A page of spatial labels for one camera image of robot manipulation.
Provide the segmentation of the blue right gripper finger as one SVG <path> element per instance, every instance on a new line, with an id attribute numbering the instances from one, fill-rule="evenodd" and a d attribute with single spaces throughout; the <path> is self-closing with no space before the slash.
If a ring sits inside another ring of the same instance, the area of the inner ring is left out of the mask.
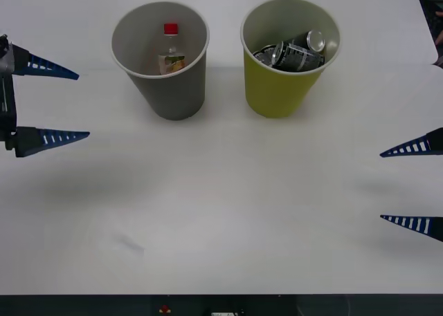
<path id="1" fill-rule="evenodd" d="M 400 156 L 441 156 L 442 155 L 442 127 L 428 132 L 419 138 L 388 149 L 380 156 L 382 158 Z"/>
<path id="2" fill-rule="evenodd" d="M 443 242 L 443 223 L 441 216 L 394 216 L 382 214 L 379 217 L 400 227 Z"/>

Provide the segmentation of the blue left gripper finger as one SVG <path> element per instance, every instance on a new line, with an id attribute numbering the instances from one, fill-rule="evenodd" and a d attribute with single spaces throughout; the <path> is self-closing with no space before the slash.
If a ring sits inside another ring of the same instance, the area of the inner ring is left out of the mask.
<path id="1" fill-rule="evenodd" d="M 14 56 L 13 73 L 15 75 L 58 77 L 69 80 L 78 80 L 80 77 L 77 73 L 47 59 L 38 57 L 22 47 L 13 44 L 12 51 Z"/>
<path id="2" fill-rule="evenodd" d="M 18 127 L 13 135 L 13 149 L 17 158 L 25 158 L 42 151 L 83 140 L 89 135 L 88 131 Z"/>

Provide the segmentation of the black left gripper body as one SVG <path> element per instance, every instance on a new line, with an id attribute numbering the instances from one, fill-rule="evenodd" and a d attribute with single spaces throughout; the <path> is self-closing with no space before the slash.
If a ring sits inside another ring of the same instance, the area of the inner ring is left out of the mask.
<path id="1" fill-rule="evenodd" d="M 17 132 L 17 110 L 15 92 L 11 74 L 1 74 L 1 141 L 7 150 L 15 147 Z"/>

